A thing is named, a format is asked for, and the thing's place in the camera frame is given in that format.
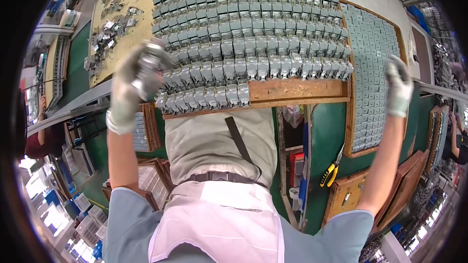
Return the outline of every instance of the forearm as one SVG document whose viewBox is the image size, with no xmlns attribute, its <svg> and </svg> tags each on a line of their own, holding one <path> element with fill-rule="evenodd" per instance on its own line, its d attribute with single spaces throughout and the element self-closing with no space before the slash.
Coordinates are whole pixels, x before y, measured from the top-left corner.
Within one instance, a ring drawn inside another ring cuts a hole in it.
<svg viewBox="0 0 468 263">
<path fill-rule="evenodd" d="M 452 124 L 452 153 L 457 158 L 460 154 L 460 149 L 457 147 L 457 128 Z"/>
<path fill-rule="evenodd" d="M 108 166 L 112 188 L 138 190 L 138 162 L 133 149 L 133 133 L 119 135 L 107 130 Z"/>
<path fill-rule="evenodd" d="M 387 115 L 379 149 L 356 206 L 357 209 L 369 210 L 373 216 L 382 208 L 392 189 L 403 143 L 404 120 Z"/>
<path fill-rule="evenodd" d="M 42 120 L 44 120 L 44 113 L 39 113 L 38 122 L 41 122 Z M 40 145 L 44 145 L 45 143 L 45 130 L 44 129 L 38 132 L 38 140 L 39 140 Z"/>
</svg>

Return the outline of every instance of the black strap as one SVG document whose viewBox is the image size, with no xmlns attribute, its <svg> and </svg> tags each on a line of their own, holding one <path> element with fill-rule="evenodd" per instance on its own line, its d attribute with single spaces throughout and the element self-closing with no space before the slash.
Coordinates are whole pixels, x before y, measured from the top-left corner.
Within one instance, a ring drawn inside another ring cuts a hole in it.
<svg viewBox="0 0 468 263">
<path fill-rule="evenodd" d="M 239 130 L 237 129 L 237 125 L 235 124 L 234 118 L 228 117 L 225 119 L 225 121 L 226 121 L 227 128 L 229 129 L 229 132 L 231 133 L 231 137 L 234 140 L 234 143 L 237 149 L 241 153 L 241 156 L 244 158 L 244 160 L 248 161 L 249 163 L 257 167 L 258 177 L 255 179 L 255 182 L 258 181 L 258 179 L 262 176 L 262 169 L 256 164 L 254 164 L 254 162 L 250 158 L 249 152 L 247 151 L 247 148 L 245 147 L 245 143 L 242 140 L 241 134 L 239 133 Z"/>
</svg>

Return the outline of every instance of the white container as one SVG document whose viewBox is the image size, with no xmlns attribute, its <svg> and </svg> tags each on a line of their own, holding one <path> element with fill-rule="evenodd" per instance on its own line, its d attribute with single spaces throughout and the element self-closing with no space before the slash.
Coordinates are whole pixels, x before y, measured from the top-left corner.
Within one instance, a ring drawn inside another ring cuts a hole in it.
<svg viewBox="0 0 468 263">
<path fill-rule="evenodd" d="M 81 15 L 81 12 L 79 11 L 67 9 L 62 15 L 62 19 L 60 20 L 60 25 L 75 27 L 78 24 L 80 15 Z"/>
<path fill-rule="evenodd" d="M 75 198 L 74 203 L 78 206 L 79 210 L 83 213 L 91 206 L 91 203 L 86 198 L 85 194 L 81 193 L 77 198 Z"/>
</svg>

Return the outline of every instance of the gloved hand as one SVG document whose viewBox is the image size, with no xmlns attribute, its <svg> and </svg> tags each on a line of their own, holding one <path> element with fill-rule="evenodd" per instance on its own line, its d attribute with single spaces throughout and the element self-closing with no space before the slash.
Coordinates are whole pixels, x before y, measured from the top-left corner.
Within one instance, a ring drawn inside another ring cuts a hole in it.
<svg viewBox="0 0 468 263">
<path fill-rule="evenodd" d="M 138 60 L 145 45 L 141 44 L 121 59 L 112 77 L 110 108 L 106 113 L 107 128 L 122 135 L 133 131 L 135 113 L 138 110 L 140 98 L 138 90 L 131 84 L 136 78 Z"/>
<path fill-rule="evenodd" d="M 405 118 L 413 95 L 413 79 L 406 64 L 395 55 L 390 55 L 384 66 L 389 81 L 387 113 Z"/>
</svg>

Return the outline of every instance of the plastic bag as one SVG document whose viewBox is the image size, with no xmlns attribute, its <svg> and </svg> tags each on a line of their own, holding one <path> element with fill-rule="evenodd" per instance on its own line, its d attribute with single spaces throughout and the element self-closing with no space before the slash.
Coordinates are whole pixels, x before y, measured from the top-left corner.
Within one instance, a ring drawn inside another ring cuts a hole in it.
<svg viewBox="0 0 468 263">
<path fill-rule="evenodd" d="M 293 127 L 297 128 L 304 119 L 304 109 L 301 105 L 289 105 L 283 107 L 284 119 Z"/>
</svg>

